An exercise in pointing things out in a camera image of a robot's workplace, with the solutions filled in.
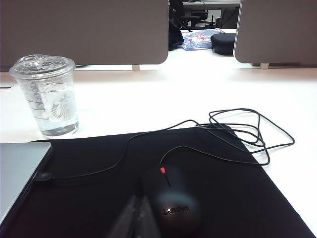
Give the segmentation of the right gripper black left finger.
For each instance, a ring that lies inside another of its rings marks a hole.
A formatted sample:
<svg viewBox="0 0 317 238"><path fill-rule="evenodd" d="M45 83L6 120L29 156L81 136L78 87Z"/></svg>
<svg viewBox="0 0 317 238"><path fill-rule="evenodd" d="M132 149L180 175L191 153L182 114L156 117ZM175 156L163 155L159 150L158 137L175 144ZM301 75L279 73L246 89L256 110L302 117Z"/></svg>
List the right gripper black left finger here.
<svg viewBox="0 0 317 238"><path fill-rule="evenodd" d="M135 217L137 212L138 198L133 195L121 210L119 216L114 220L107 238L132 238L135 228Z"/></svg>

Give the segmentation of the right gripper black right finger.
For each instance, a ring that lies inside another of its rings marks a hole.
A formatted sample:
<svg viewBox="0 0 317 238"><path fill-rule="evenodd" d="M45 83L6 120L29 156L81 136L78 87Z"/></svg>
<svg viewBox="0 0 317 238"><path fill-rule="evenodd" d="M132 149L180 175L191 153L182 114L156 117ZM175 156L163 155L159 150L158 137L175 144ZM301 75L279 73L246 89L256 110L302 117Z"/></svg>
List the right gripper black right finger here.
<svg viewBox="0 0 317 238"><path fill-rule="evenodd" d="M152 208L146 196L141 199L138 212L138 237L160 238L161 234L156 223Z"/></svg>

